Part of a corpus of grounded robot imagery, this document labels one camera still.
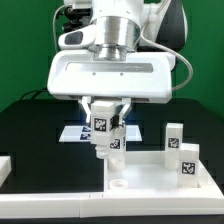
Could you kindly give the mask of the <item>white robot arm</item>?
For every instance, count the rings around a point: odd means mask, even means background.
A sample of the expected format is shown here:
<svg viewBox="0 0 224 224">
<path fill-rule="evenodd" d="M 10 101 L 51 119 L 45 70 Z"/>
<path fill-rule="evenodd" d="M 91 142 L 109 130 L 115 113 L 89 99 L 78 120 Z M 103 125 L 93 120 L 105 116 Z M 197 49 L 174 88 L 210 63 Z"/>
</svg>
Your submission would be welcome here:
<svg viewBox="0 0 224 224">
<path fill-rule="evenodd" d="M 89 24 L 58 39 L 47 88 L 58 99 L 166 103 L 184 87 L 171 71 L 187 36 L 181 0 L 72 0 L 89 9 Z"/>
</svg>

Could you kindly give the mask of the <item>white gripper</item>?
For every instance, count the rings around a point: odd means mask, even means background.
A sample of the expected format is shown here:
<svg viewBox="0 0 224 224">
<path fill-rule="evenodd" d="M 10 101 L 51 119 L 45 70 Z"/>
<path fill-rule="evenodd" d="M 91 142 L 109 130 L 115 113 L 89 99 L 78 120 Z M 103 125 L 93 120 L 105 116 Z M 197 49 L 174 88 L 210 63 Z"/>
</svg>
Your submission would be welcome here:
<svg viewBox="0 0 224 224">
<path fill-rule="evenodd" d="M 114 127 L 123 127 L 132 100 L 166 103 L 172 97 L 171 70 L 175 56 L 168 52 L 137 52 L 137 28 L 85 27 L 63 34 L 53 58 L 47 88 L 58 99 L 81 99 L 86 123 L 92 99 L 118 101 Z"/>
</svg>

